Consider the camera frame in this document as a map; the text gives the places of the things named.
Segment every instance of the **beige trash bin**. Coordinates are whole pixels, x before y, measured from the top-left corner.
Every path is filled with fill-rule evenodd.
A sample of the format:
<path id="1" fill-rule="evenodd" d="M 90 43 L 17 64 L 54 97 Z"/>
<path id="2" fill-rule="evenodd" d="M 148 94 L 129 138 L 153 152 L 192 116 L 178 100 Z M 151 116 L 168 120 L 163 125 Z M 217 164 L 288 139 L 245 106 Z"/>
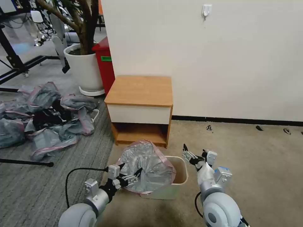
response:
<path id="1" fill-rule="evenodd" d="M 176 198 L 180 188 L 187 182 L 188 172 L 185 161 L 177 156 L 166 156 L 167 159 L 172 163 L 176 169 L 176 177 L 171 185 L 162 187 L 148 195 L 140 194 L 144 199 L 162 199 L 162 200 L 173 200 Z"/>

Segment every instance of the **wooden tabletop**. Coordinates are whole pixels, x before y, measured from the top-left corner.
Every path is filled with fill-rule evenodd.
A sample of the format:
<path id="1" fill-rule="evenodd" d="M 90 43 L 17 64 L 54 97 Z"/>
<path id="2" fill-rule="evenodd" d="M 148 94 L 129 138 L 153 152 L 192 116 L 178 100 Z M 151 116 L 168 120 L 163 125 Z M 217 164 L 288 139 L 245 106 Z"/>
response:
<path id="1" fill-rule="evenodd" d="M 105 98 L 105 103 L 170 107 L 173 105 L 171 77 L 117 76 Z"/>

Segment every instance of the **trash bin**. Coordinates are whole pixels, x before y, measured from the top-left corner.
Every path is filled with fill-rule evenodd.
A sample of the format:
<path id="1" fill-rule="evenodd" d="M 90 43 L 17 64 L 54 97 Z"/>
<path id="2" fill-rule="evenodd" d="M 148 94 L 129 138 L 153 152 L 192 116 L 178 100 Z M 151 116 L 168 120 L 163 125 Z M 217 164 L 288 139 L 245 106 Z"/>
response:
<path id="1" fill-rule="evenodd" d="M 181 188 L 187 182 L 188 172 L 185 161 L 177 156 L 166 156 L 176 169 L 176 177 L 171 185 L 164 186 L 148 195 L 140 194 L 144 199 L 174 200 Z"/>
<path id="2" fill-rule="evenodd" d="M 92 50 L 96 53 L 103 88 L 105 95 L 107 95 L 115 81 L 114 68 L 111 62 L 110 46 L 107 37 L 96 44 Z"/>

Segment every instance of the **black baseboard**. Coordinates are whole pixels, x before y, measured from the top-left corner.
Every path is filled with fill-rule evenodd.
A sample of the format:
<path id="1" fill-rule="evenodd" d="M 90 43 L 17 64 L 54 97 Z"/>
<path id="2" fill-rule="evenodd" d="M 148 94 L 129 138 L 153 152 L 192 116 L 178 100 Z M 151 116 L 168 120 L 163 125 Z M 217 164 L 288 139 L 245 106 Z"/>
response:
<path id="1" fill-rule="evenodd" d="M 192 117 L 172 115 L 172 120 L 187 120 L 187 121 L 210 121 L 210 122 L 225 122 L 225 123 L 240 123 L 253 125 L 289 125 L 303 126 L 302 121 L 279 121 L 279 120 L 256 120 L 256 119 L 239 119 L 239 118 L 213 118 L 213 117 Z"/>

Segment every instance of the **green label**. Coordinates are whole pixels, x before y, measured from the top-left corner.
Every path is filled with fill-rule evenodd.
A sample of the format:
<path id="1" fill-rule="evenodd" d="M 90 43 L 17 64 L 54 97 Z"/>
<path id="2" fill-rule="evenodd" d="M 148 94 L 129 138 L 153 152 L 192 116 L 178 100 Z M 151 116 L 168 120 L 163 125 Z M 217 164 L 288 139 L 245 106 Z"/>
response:
<path id="1" fill-rule="evenodd" d="M 101 56 L 101 61 L 111 61 L 111 57 Z"/>

